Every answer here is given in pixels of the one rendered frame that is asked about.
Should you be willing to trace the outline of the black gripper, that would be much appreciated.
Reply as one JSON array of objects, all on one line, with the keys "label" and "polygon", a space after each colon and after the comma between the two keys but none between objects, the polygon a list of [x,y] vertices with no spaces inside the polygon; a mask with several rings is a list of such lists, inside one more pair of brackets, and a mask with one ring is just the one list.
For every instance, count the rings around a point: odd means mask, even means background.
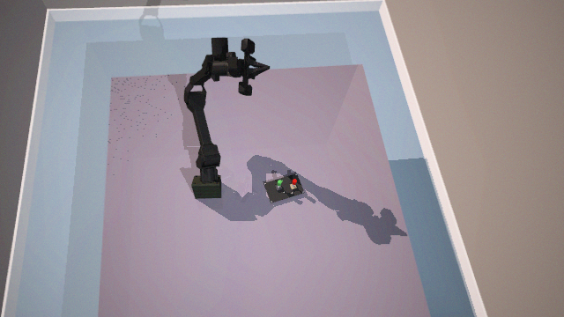
[{"label": "black gripper", "polygon": [[[255,79],[260,73],[269,70],[270,66],[258,63],[254,57],[251,56],[255,52],[255,43],[250,39],[243,39],[241,41],[241,51],[244,52],[244,59],[238,59],[239,69],[238,73],[243,76],[242,82],[239,82],[238,93],[251,96],[252,86],[249,85],[249,79]],[[250,68],[253,66],[255,68]]]}]

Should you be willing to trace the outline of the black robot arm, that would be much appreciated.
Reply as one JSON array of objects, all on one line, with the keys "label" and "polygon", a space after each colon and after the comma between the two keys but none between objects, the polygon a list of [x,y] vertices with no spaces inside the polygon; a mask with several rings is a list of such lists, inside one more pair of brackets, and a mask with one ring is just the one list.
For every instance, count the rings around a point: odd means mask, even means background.
[{"label": "black robot arm", "polygon": [[[206,90],[204,83],[212,78],[214,82],[219,77],[241,77],[238,73],[239,62],[235,52],[228,52],[228,38],[211,38],[212,55],[206,55],[202,69],[190,77],[189,84],[184,90],[184,102],[188,110],[193,114],[200,142],[200,149],[196,161],[200,169],[200,181],[204,183],[218,182],[218,170],[220,154],[218,146],[211,141],[207,122],[204,115]],[[228,72],[225,72],[225,62],[228,60]],[[194,85],[201,85],[202,91],[191,92]]]}]

